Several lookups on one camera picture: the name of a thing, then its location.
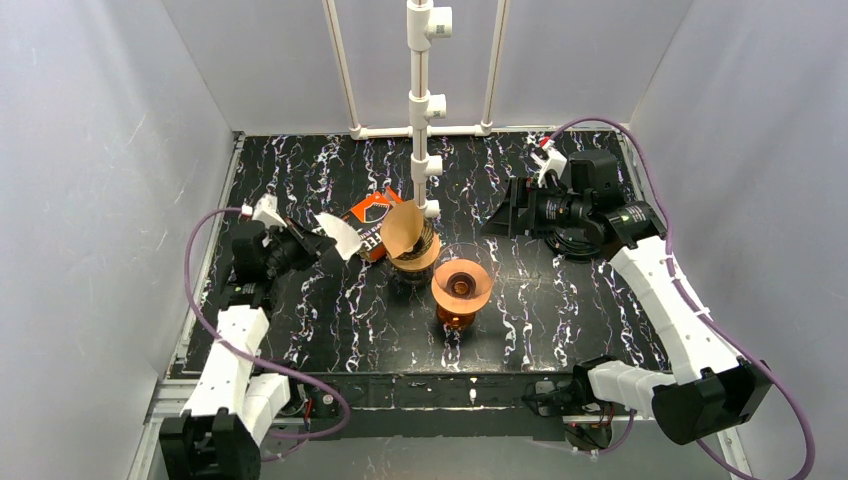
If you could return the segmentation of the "white paper coffee filter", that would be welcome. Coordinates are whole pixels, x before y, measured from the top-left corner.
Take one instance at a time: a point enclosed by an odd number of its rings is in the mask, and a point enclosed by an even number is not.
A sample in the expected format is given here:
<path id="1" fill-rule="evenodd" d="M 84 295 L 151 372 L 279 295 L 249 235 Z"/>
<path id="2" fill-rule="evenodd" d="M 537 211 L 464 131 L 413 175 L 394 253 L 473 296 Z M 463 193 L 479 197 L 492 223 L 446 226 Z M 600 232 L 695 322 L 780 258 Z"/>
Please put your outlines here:
<path id="1" fill-rule="evenodd" d="M 349 261 L 359 254 L 362 239 L 345 220 L 327 212 L 316 214 L 315 219 L 324 233 L 336 242 L 335 248 L 342 260 Z"/>

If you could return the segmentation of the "pink translucent plastic dripper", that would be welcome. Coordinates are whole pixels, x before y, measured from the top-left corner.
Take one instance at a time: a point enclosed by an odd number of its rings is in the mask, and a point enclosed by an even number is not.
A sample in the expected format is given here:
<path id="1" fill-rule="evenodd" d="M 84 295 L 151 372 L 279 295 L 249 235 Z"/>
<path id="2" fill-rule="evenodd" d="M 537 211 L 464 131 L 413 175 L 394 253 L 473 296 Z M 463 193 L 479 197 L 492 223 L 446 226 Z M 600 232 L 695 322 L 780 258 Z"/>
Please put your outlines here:
<path id="1" fill-rule="evenodd" d="M 493 244 L 459 242 L 447 245 L 440 251 L 434 271 L 434 280 L 447 288 L 449 279 L 456 274 L 470 276 L 477 291 L 490 290 L 497 279 L 500 267 Z"/>

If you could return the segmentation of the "wooden ring dripper holder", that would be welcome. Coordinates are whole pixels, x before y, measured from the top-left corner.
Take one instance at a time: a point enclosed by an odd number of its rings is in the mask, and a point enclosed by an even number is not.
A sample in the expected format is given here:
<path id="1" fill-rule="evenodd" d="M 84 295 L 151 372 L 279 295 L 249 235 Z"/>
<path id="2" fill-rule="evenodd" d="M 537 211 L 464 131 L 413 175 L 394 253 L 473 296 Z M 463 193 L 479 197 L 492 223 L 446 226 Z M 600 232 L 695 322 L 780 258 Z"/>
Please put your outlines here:
<path id="1" fill-rule="evenodd" d="M 389 258 L 391 264 L 403 271 L 416 272 L 428 269 L 441 250 L 441 241 L 437 233 L 422 237 L 409 252 Z"/>

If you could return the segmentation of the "brown paper coffee filter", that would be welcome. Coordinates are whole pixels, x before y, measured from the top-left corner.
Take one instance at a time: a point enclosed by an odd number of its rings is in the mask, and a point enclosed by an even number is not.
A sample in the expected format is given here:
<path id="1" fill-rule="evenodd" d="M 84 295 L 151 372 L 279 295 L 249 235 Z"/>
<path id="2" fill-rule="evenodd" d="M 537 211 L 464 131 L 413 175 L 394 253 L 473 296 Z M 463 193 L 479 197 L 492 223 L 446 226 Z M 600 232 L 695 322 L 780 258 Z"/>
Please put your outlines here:
<path id="1" fill-rule="evenodd" d="M 393 206 L 382 221 L 380 236 L 391 258 L 411 252 L 421 237 L 424 216 L 415 201 Z"/>

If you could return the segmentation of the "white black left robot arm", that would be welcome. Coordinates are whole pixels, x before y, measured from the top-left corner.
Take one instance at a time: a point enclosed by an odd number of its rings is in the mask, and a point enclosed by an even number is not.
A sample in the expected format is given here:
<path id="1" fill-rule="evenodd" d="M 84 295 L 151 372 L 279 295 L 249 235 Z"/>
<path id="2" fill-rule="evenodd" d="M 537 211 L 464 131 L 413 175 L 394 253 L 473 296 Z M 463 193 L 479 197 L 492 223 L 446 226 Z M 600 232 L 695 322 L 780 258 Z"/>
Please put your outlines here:
<path id="1" fill-rule="evenodd" d="M 261 444 L 292 400 L 289 378 L 255 361 L 270 326 L 271 290 L 336 242 L 292 220 L 249 220 L 231 237 L 234 278 L 223 290 L 213 344 L 192 394 L 164 419 L 159 445 L 171 479 L 257 479 Z"/>

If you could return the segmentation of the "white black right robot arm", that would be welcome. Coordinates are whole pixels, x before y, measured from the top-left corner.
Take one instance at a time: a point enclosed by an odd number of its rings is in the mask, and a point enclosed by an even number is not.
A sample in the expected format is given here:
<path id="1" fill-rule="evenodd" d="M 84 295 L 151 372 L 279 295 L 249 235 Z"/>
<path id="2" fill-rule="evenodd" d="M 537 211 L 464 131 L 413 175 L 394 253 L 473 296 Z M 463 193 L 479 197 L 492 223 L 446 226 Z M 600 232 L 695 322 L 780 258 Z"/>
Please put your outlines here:
<path id="1" fill-rule="evenodd" d="M 701 320 L 705 308 L 681 296 L 684 278 L 669 271 L 676 261 L 666 250 L 667 228 L 649 203 L 626 200 L 616 157 L 540 147 L 531 157 L 538 174 L 510 179 L 482 234 L 545 239 L 557 229 L 580 231 L 635 294 L 671 367 L 660 373 L 610 356 L 588 360 L 573 368 L 569 383 L 530 395 L 538 411 L 620 404 L 654 418 L 678 445 L 751 420 L 771 381 Z"/>

